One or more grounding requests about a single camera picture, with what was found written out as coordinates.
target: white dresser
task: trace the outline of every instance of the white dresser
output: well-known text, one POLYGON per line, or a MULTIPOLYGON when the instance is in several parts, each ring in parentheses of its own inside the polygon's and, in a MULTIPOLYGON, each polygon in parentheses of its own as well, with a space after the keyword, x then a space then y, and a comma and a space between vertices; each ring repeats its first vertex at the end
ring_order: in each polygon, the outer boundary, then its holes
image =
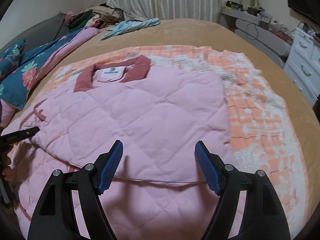
POLYGON ((313 106, 320 95, 320 48, 299 28, 283 70, 313 106))

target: black clamp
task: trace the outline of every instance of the black clamp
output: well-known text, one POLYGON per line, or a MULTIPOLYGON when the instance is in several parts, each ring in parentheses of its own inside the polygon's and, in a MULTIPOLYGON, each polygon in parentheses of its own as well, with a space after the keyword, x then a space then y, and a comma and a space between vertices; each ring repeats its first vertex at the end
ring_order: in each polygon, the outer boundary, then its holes
POLYGON ((290 240, 281 202, 264 171, 238 171, 211 154, 202 141, 196 143, 195 153, 209 188, 220 196, 202 240, 228 239, 242 190, 247 191, 244 214, 239 234, 230 239, 290 240))
MULTIPOLYGON (((71 190, 79 192, 81 209, 92 240, 116 240, 105 216, 99 195, 108 189, 123 154, 117 140, 108 153, 81 170, 50 176, 33 213, 28 240, 80 240, 71 190)), ((208 186, 220 196, 202 240, 227 240, 235 218, 241 190, 247 191, 239 234, 233 240, 290 240, 289 227, 280 200, 268 176, 240 172, 211 154, 202 141, 196 144, 196 158, 208 186)))

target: dark pink collar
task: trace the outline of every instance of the dark pink collar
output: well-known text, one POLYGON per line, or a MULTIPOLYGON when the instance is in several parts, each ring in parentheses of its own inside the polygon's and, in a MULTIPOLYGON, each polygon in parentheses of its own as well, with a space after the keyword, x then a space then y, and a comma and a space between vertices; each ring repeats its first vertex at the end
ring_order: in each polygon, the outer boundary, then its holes
POLYGON ((92 86, 92 77, 93 73, 97 70, 111 67, 120 67, 120 66, 131 66, 134 65, 132 69, 129 69, 124 78, 119 81, 119 83, 126 83, 133 80, 141 80, 146 78, 147 73, 150 69, 151 60, 147 57, 141 55, 136 58, 132 58, 119 63, 111 64, 95 64, 86 68, 77 78, 75 88, 73 92, 83 91, 86 92, 90 89, 94 89, 92 86))

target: pillow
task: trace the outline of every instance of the pillow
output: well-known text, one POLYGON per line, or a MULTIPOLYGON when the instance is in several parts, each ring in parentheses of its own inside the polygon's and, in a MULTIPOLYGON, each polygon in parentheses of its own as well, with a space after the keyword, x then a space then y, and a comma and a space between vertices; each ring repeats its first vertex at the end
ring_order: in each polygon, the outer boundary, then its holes
POLYGON ((50 19, 44 20, 29 29, 20 33, 17 37, 9 41, 0 53, 7 50, 9 47, 15 45, 18 40, 24 39, 26 41, 24 52, 28 52, 43 44, 52 42, 56 39, 69 33, 68 27, 64 24, 64 14, 58 13, 50 19))
POLYGON ((24 49, 24 42, 24 40, 20 40, 0 54, 0 81, 18 68, 19 58, 24 49))

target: teal floral fabric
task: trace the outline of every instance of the teal floral fabric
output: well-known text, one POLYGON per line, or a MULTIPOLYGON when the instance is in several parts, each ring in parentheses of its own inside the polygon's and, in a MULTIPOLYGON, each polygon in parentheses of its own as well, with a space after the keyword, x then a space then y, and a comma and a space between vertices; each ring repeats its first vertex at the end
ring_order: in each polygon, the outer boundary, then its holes
POLYGON ((24 40, 19 40, 14 46, 0 54, 0 81, 18 68, 24 43, 24 40))
POLYGON ((0 86, 0 98, 15 108, 22 110, 34 79, 48 58, 60 47, 70 42, 81 30, 63 36, 60 39, 28 51, 19 60, 19 68, 7 76, 0 86))

